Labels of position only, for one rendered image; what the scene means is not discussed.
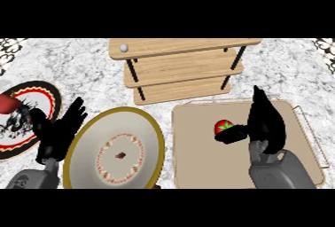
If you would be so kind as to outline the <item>black-rimmed patterned plate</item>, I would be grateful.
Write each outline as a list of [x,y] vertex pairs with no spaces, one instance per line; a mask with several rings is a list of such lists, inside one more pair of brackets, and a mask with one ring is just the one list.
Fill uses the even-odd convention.
[[22,106],[13,113],[0,114],[0,160],[16,157],[40,142],[32,132],[29,110],[38,108],[54,121],[62,107],[60,92],[44,81],[23,82],[4,94],[16,98]]

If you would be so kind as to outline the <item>wooden tiered shelf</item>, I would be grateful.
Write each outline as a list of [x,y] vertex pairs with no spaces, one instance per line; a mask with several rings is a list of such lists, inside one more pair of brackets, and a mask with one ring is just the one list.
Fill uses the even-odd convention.
[[[124,62],[133,102],[147,105],[226,94],[240,74],[240,57],[258,38],[112,38],[109,57]],[[121,52],[121,44],[128,51]]]

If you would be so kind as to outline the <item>gold-rimmed grey plate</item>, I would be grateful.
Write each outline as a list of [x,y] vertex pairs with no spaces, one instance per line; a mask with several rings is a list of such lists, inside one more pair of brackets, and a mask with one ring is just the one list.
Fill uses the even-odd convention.
[[63,162],[66,189],[152,189],[165,156],[161,128],[134,107],[100,113],[81,128]]

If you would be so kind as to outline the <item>red apple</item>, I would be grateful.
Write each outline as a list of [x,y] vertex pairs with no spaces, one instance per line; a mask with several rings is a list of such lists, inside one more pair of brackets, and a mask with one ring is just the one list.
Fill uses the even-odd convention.
[[0,94],[0,114],[13,113],[19,107],[21,101],[7,94]]

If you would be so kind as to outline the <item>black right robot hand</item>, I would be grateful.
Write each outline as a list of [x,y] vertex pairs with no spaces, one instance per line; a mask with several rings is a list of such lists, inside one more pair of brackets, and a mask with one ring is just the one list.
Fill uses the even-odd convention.
[[226,145],[246,138],[251,142],[268,141],[267,148],[263,151],[266,154],[276,154],[283,149],[286,140],[283,117],[258,86],[254,86],[248,124],[235,125],[214,136],[214,140]]

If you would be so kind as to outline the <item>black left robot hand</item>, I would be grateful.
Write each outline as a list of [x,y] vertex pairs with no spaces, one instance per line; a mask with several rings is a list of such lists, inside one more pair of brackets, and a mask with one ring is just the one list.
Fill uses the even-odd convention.
[[29,110],[32,132],[40,140],[40,148],[35,161],[44,165],[47,159],[62,161],[87,117],[84,100],[77,98],[69,105],[63,118],[52,121],[46,118],[38,108]]

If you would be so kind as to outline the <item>red tomato with green stem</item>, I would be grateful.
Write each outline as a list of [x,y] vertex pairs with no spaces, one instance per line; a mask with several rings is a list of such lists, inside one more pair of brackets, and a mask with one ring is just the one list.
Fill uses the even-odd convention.
[[233,126],[235,124],[230,120],[220,120],[214,125],[214,134],[218,134],[221,131],[232,128]]

